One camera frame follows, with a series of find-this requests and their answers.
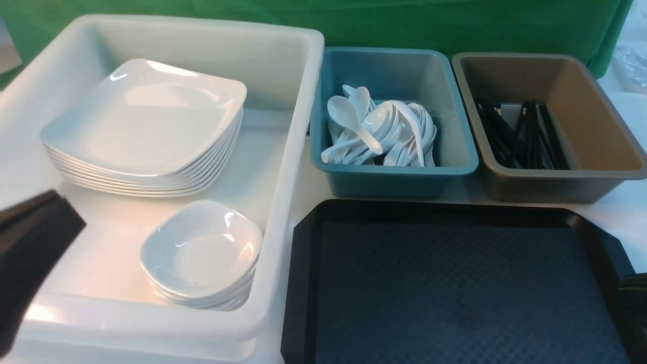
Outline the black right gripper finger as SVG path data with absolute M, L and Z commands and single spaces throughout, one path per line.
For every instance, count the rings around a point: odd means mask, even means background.
M 631 363 L 646 363 L 646 274 L 625 276 L 618 285 L 621 340 Z

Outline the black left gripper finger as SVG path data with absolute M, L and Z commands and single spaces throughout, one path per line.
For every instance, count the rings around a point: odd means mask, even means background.
M 85 226 L 71 203 L 54 190 L 2 210 L 2 357 L 12 350 L 35 295 Z

